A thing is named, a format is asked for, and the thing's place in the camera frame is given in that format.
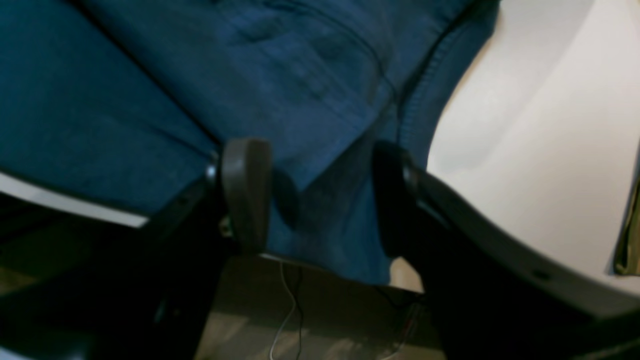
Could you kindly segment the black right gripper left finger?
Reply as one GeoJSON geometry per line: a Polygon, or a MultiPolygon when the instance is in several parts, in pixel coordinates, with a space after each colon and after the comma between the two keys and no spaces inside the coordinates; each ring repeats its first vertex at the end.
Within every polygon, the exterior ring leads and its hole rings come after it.
{"type": "Polygon", "coordinates": [[[144,226],[88,260],[1,298],[1,349],[25,360],[191,360],[227,260],[258,255],[273,150],[228,141],[144,226]]]}

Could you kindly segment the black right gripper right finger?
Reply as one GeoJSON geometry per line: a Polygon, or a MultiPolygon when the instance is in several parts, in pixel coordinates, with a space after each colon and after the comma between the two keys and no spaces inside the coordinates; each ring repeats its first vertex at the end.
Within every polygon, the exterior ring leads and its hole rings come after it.
{"type": "Polygon", "coordinates": [[[394,143],[372,155],[385,253],[422,280],[449,360],[637,360],[639,298],[528,248],[394,143]]]}

